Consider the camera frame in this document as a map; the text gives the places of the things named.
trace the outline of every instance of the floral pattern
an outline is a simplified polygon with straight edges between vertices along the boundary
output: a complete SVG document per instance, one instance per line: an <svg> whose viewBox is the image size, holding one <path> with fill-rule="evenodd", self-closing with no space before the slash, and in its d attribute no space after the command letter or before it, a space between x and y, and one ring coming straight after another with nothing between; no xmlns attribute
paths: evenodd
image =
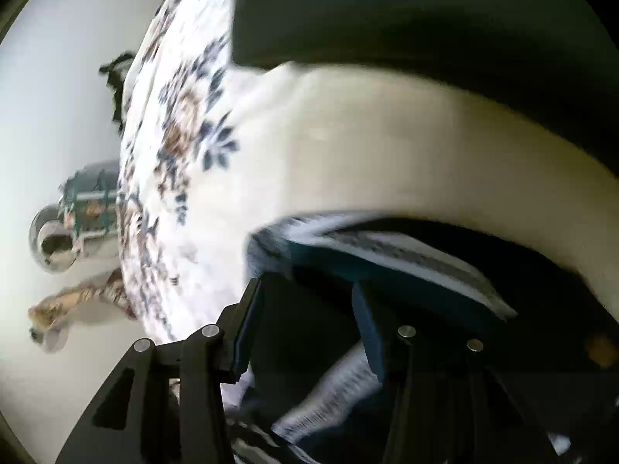
<svg viewBox="0 0 619 464"><path fill-rule="evenodd" d="M134 311L158 343L183 339L217 318L198 304L183 305L184 292L212 286L194 281L207 269L196 271L199 251L183 230L193 182L232 168L241 149L228 121L232 3L165 0L125 83L121 266Z"/></svg>

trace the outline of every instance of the dark object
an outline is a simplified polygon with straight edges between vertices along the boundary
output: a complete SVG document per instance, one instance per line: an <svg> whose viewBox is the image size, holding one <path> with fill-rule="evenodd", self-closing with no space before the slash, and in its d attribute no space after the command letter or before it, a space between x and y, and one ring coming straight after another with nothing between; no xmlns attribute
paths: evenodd
<svg viewBox="0 0 619 464"><path fill-rule="evenodd" d="M125 52L119 55L109 64L104 64L99 68L99 74L107 73L107 85L114 91L114 115L113 122L118 122L118 133L123 135L125 125L123 123L123 84L125 83L125 75L131 67L131 63L135 59L134 52Z"/></svg>
<svg viewBox="0 0 619 464"><path fill-rule="evenodd" d="M523 113L619 176L619 51L586 0L235 0L232 59L425 75Z"/></svg>
<svg viewBox="0 0 619 464"><path fill-rule="evenodd" d="M298 306L296 296L312 294L268 273L250 281L241 302L224 309L217 325L184 342L157 347L146 339L136 342L89 404L56 462L233 463L219 383L235 383L247 368L268 322L262 313L264 306L268 314L270 296L279 302L285 296L289 305ZM392 308L385 295L364 284L356 285L353 298L366 348L374 342L382 350L371 368L397 390L384 464L559 462L525 403L491 367L492 344L469 343L467 349L459 328L424 319L413 309ZM414 322L416 333L407 328L398 334L402 319ZM288 348L304 350L294 340L280 339ZM168 381L177 377L180 429L169 423L167 408ZM619 424L614 417L600 435L598 458L588 462L609 462L609 441Z"/></svg>

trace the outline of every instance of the metal pin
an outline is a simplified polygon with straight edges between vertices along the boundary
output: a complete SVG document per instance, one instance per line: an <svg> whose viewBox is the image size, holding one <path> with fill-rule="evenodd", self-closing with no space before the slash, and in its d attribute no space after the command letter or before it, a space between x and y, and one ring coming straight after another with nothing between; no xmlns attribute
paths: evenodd
<svg viewBox="0 0 619 464"><path fill-rule="evenodd" d="M475 353L480 353L484 350L484 343L476 338L471 338L468 342L466 342L466 347Z"/></svg>
<svg viewBox="0 0 619 464"><path fill-rule="evenodd" d="M397 329L397 334L402 338L413 338L417 334L417 330L412 326L405 324Z"/></svg>
<svg viewBox="0 0 619 464"><path fill-rule="evenodd" d="M219 333L219 326L216 324L208 324L202 328L202 334L204 336L215 336Z"/></svg>
<svg viewBox="0 0 619 464"><path fill-rule="evenodd" d="M143 353L144 351L147 351L148 349L150 349L150 340L148 338L141 338L140 340L138 340L137 342L133 344L133 348L137 352Z"/></svg>

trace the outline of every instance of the silver screw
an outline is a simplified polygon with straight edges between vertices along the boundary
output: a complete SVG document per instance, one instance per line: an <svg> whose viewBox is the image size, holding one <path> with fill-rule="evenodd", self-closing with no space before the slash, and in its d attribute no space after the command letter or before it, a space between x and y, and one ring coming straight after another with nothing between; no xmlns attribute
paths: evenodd
<svg viewBox="0 0 619 464"><path fill-rule="evenodd" d="M471 338L468 342L466 342L466 347L475 353L480 353L484 350L484 343L476 338Z"/></svg>
<svg viewBox="0 0 619 464"><path fill-rule="evenodd" d="M397 329L397 334L403 338L413 338L417 334L417 330L405 324Z"/></svg>
<svg viewBox="0 0 619 464"><path fill-rule="evenodd" d="M137 342L133 344L133 348L137 352L143 353L144 351L147 351L148 349L150 349L150 340L148 338L141 338L140 340L138 340Z"/></svg>
<svg viewBox="0 0 619 464"><path fill-rule="evenodd" d="M202 334L204 336L215 336L219 333L219 326L216 324L208 324L202 328Z"/></svg>

